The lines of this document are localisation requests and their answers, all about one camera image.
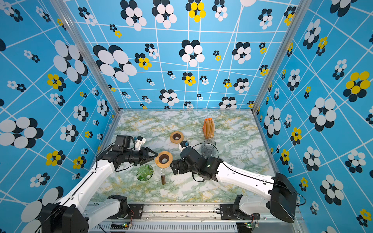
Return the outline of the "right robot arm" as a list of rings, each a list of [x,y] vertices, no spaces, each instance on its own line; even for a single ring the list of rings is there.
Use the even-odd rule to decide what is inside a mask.
[[[238,195],[232,207],[237,218],[246,219],[249,215],[269,211],[281,221],[294,223],[298,193],[285,175],[261,175],[242,170],[219,158],[204,157],[191,146],[183,147],[180,156],[171,163],[174,174],[190,172],[204,181],[233,184],[259,196],[252,201]]]

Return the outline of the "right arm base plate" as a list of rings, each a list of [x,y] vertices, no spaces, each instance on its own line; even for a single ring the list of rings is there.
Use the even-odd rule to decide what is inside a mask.
[[[220,204],[219,208],[216,209],[216,212],[220,215],[222,220],[260,220],[260,214],[246,214],[243,211],[239,210],[238,207],[233,204]]]

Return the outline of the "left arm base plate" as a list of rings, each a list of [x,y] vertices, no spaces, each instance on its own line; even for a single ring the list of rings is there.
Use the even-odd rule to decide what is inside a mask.
[[[142,218],[144,204],[128,204],[126,214],[117,214],[114,219],[140,220]]]

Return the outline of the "grey glass pitcher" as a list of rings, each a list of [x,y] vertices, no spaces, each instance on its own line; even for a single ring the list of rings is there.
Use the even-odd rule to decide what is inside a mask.
[[[215,157],[218,152],[215,146],[216,141],[214,138],[205,139],[200,148],[201,154],[204,157]]]

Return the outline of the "orange coffee filter pack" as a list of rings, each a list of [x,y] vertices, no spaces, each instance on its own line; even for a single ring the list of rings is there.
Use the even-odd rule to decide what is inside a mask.
[[[212,118],[206,118],[203,125],[205,139],[213,138],[215,133],[215,123]]]

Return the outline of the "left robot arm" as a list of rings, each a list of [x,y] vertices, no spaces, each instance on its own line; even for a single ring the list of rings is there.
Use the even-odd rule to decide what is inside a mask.
[[[102,204],[86,207],[102,185],[122,164],[142,166],[158,154],[144,147],[146,139],[118,135],[114,143],[98,154],[87,175],[57,203],[48,204],[40,212],[42,222],[36,233],[87,233],[108,217],[127,216],[130,212],[127,198],[111,195]]]

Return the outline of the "green glass dripper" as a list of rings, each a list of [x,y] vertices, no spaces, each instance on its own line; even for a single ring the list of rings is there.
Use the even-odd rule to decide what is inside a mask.
[[[150,180],[153,176],[154,169],[151,165],[142,165],[136,173],[136,177],[141,182]]]

